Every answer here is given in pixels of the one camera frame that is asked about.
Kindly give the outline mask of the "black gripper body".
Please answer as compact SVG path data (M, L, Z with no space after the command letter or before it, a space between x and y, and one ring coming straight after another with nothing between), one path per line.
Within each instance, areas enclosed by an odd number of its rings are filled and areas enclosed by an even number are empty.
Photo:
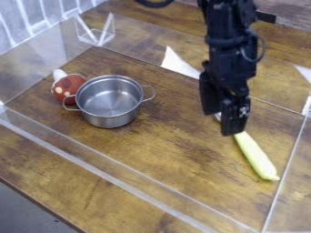
M204 71L217 80L222 89L222 101L230 96L249 96L249 80L257 76L257 65L249 61L203 62Z

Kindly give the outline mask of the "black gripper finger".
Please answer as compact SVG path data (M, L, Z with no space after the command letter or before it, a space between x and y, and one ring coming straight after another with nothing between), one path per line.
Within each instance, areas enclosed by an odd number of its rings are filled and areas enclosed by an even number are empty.
M231 96L222 102L222 134L233 136L245 131L250 116L250 98Z
M203 112L214 115L222 111L222 89L208 72L199 76L199 93Z

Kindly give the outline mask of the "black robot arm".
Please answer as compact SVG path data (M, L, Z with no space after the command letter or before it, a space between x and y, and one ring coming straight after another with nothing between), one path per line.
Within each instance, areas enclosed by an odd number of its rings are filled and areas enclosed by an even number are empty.
M254 0L196 0L207 25L210 59L203 62L199 92L203 111L222 115L222 134L245 131L250 116L249 80L257 75L259 36Z

